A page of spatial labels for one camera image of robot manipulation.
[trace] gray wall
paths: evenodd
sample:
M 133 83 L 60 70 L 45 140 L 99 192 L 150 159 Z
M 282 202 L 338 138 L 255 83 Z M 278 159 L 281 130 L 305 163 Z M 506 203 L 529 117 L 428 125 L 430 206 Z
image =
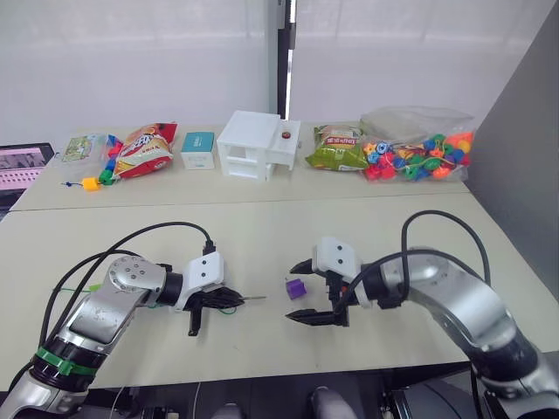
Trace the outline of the gray wall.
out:
M 557 3 L 483 121 L 466 183 L 559 299 Z

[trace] laptop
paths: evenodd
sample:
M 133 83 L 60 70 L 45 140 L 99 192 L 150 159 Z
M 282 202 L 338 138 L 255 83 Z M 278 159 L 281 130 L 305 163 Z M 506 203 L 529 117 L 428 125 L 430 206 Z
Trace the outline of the laptop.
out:
M 0 146 L 0 212 L 16 203 L 53 156 L 48 142 Z

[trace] teal box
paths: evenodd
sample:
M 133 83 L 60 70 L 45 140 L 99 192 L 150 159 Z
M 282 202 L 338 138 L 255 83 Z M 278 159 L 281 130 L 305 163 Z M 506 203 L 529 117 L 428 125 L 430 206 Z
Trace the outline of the teal box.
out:
M 214 168 L 213 133 L 187 133 L 181 156 L 184 166 L 190 169 Z

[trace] plastic bag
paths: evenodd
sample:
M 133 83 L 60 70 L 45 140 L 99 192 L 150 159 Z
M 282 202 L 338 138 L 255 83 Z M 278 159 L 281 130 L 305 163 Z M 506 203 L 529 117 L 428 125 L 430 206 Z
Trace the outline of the plastic bag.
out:
M 110 134 L 87 134 L 71 138 L 56 166 L 65 182 L 81 182 L 97 177 L 108 161 L 107 150 L 114 139 Z
M 370 181 L 392 178 L 464 181 L 472 141 L 473 132 L 464 132 L 449 136 L 435 134 L 414 144 L 369 143 L 363 148 L 369 162 L 363 174 Z
M 361 130 L 351 126 L 314 127 L 315 151 L 305 160 L 314 168 L 361 170 L 369 164 L 360 144 Z
M 464 181 L 470 164 L 471 115 L 426 106 L 383 107 L 361 117 L 369 180 Z
M 359 127 L 374 142 L 412 143 L 467 130 L 471 115 L 439 107 L 381 107 L 362 115 Z
M 130 134 L 116 158 L 113 179 L 136 177 L 164 168 L 173 160 L 176 124 L 151 124 Z

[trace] green band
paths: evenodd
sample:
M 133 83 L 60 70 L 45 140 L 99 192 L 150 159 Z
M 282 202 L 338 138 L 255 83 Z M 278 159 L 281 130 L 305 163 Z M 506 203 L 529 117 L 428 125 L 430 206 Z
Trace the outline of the green band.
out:
M 62 375 L 79 374 L 79 375 L 95 375 L 98 368 L 83 367 L 76 364 L 73 361 L 63 360 L 55 354 L 51 354 L 49 351 L 40 347 L 37 350 L 36 356 L 41 360 L 48 362 L 53 367 L 59 370 Z

